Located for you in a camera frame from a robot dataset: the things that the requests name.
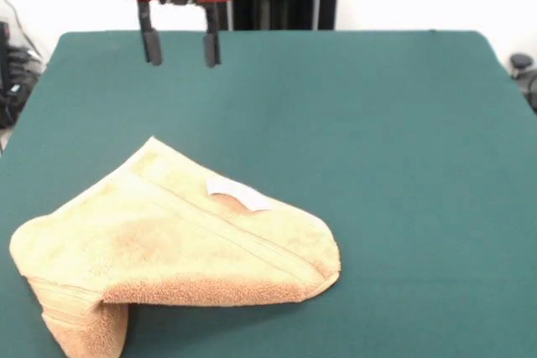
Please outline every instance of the terry cloth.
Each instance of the terry cloth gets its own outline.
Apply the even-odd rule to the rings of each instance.
[[[231,195],[207,191],[215,181]],[[20,226],[10,252],[70,358],[119,357],[129,304],[298,303],[327,290],[341,268],[319,218],[153,137],[90,189]]]

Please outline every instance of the green table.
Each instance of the green table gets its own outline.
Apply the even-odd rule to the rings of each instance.
[[[124,357],[535,358],[537,121],[475,33],[64,36],[0,160],[2,356],[62,356],[9,237],[155,135],[307,209],[341,248],[305,304],[132,308]]]

